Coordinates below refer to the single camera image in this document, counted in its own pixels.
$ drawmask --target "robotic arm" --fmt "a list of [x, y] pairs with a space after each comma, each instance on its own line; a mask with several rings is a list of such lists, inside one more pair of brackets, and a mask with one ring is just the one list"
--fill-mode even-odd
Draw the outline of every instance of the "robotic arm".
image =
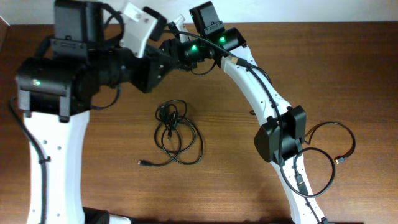
[[[109, 40], [104, 39], [103, 10], [121, 25], [121, 33]], [[296, 194], [281, 173], [295, 190], [312, 195], [303, 156], [299, 156], [305, 134], [304, 110], [292, 108], [275, 91], [257, 67], [245, 39], [236, 28], [225, 30], [212, 3], [190, 10], [200, 34], [196, 39], [185, 33], [182, 16], [167, 24], [158, 12], [139, 9], [130, 2], [121, 12], [100, 2], [56, 0], [55, 35], [45, 39], [36, 56], [18, 71], [19, 108], [24, 111], [31, 154], [27, 222], [130, 223], [128, 217], [81, 204], [81, 152], [93, 109], [91, 98], [101, 85], [114, 88], [122, 82], [131, 82], [148, 93], [170, 71], [190, 71], [210, 58], [236, 82], [255, 111], [260, 124], [254, 138], [256, 149], [278, 173], [293, 221], [328, 223], [315, 199]], [[147, 45], [148, 39], [160, 39], [166, 25], [175, 38], [163, 42], [159, 49]], [[43, 58], [50, 45], [53, 59]]]

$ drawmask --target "white panel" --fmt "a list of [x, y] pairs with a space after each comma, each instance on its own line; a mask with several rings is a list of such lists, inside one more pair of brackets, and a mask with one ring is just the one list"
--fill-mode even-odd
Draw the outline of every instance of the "white panel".
[[[179, 14], [192, 23], [189, 9], [208, 0], [132, 0], [169, 21]], [[107, 0], [120, 10], [124, 0]], [[398, 21], [397, 0], [212, 0], [223, 22]], [[10, 24], [53, 24], [53, 0], [0, 0]]]

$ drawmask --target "wall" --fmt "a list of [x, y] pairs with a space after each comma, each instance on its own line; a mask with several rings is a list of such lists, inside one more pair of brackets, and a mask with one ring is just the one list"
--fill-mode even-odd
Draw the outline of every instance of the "wall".
[[[131, 0], [168, 20], [208, 0]], [[224, 22], [398, 21], [398, 0], [212, 0]], [[120, 9], [124, 0], [107, 0]], [[0, 15], [10, 24], [52, 24], [53, 0], [0, 0]]]

